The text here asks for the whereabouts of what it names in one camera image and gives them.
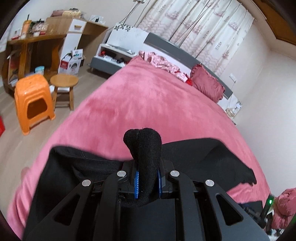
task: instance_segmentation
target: wooden stool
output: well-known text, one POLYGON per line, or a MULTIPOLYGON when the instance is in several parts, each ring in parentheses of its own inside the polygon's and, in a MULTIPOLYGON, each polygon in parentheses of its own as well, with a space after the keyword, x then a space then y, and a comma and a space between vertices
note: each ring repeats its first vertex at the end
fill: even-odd
POLYGON ((77 85, 78 78, 73 75, 68 74, 57 74, 50 79, 50 83, 54 85, 54 95, 52 97, 52 105, 56 107, 57 102, 57 90, 59 87, 70 87, 70 110, 74 110, 74 94, 73 94, 73 87, 77 85))
POLYGON ((51 120, 55 118, 49 85, 42 75, 34 74, 16 83, 15 107, 24 135, 30 133, 30 126, 36 122, 48 116, 51 120))

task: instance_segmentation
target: pink bedspread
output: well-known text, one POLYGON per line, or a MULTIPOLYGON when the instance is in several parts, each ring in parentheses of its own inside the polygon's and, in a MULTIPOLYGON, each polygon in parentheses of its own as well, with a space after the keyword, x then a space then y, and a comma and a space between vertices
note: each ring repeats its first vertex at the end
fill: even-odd
POLYGON ((22 236, 51 147, 69 145, 107 158, 129 159, 123 135, 144 127, 158 131, 163 143, 207 137, 221 140, 253 169, 257 179, 256 185, 240 184, 228 194, 236 202, 265 203, 270 190, 264 174, 224 111, 197 89, 135 57, 85 99, 43 147, 8 208, 7 220, 15 233, 22 236))

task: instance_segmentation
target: pillow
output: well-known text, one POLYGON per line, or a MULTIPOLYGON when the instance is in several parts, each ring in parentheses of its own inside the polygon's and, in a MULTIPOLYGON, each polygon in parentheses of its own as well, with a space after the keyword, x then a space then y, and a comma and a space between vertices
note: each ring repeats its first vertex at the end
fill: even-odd
POLYGON ((223 99, 223 93, 225 91, 224 86, 221 85, 204 66, 200 64, 194 66, 190 78, 193 86, 215 103, 223 99))

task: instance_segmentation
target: wall socket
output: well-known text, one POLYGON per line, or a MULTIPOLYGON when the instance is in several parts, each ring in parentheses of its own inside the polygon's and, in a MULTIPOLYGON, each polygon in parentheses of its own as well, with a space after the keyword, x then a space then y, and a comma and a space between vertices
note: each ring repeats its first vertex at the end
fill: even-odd
POLYGON ((233 74, 230 74, 229 77, 233 80, 234 83, 237 82, 237 79, 233 74))

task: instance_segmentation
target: silver screw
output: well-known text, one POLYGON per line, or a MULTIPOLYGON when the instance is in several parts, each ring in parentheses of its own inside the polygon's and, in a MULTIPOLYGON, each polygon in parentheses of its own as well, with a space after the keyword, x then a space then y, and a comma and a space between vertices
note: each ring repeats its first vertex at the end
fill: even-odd
POLYGON ((214 183, 214 181, 212 181, 212 180, 206 180, 206 181, 205 181, 205 184, 206 184, 207 186, 209 186, 209 187, 212 187, 215 183, 214 183))
POLYGON ((125 175, 126 175, 126 172, 125 171, 119 171, 117 173, 117 176, 119 176, 119 177, 124 177, 125 175))
POLYGON ((170 174, 173 176, 173 177, 178 177, 180 175, 180 173, 178 171, 171 171, 170 174))
POLYGON ((90 184, 91 184, 91 181, 90 181, 90 180, 84 180, 84 181, 82 182, 82 185, 83 185, 84 187, 88 187, 90 184))

